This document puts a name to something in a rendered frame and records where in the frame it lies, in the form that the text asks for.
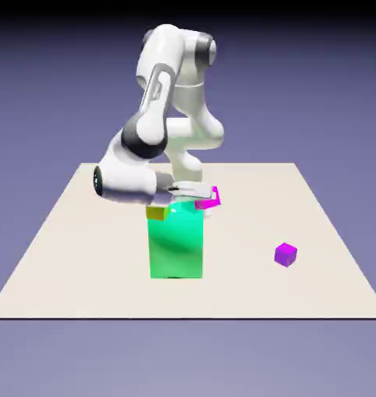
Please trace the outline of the large green box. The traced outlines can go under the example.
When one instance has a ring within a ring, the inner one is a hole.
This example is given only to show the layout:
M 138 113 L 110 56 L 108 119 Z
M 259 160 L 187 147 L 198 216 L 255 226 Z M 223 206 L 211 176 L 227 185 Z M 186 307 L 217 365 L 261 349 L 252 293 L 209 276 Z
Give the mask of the large green box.
M 147 219 L 151 278 L 201 278 L 204 212 L 193 201 L 174 202 L 164 219 Z

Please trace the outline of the small magenta cube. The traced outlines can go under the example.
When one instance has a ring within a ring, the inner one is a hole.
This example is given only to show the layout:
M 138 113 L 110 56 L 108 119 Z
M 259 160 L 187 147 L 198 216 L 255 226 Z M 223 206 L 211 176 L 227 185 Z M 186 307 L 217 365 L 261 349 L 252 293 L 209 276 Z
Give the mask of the small magenta cube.
M 221 199 L 219 196 L 219 190 L 217 186 L 212 187 L 212 194 L 210 198 L 200 199 L 195 201 L 196 210 L 206 210 L 216 207 L 221 204 Z

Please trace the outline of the small yellow cube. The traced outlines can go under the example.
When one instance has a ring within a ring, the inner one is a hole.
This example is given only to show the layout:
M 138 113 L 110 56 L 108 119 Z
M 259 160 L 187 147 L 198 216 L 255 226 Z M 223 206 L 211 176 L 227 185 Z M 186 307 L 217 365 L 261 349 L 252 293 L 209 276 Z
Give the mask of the small yellow cube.
M 170 214 L 170 206 L 155 206 L 148 205 L 146 207 L 146 217 L 147 219 L 164 221 Z

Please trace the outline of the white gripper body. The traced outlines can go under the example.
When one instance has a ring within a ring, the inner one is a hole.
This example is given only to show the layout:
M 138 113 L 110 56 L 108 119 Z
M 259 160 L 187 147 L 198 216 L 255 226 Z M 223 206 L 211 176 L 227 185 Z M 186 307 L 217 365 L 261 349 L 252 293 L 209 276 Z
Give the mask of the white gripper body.
M 212 197 L 212 186 L 205 182 L 175 181 L 169 187 L 169 192 L 175 196 L 210 199 Z

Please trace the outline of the small purple cube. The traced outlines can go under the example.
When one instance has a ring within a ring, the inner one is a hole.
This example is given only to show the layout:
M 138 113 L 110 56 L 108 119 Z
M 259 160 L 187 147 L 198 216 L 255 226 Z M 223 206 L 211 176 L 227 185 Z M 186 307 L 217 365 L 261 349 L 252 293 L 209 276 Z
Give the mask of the small purple cube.
M 276 247 L 274 252 L 274 261 L 287 268 L 295 262 L 298 249 L 289 243 L 282 243 Z

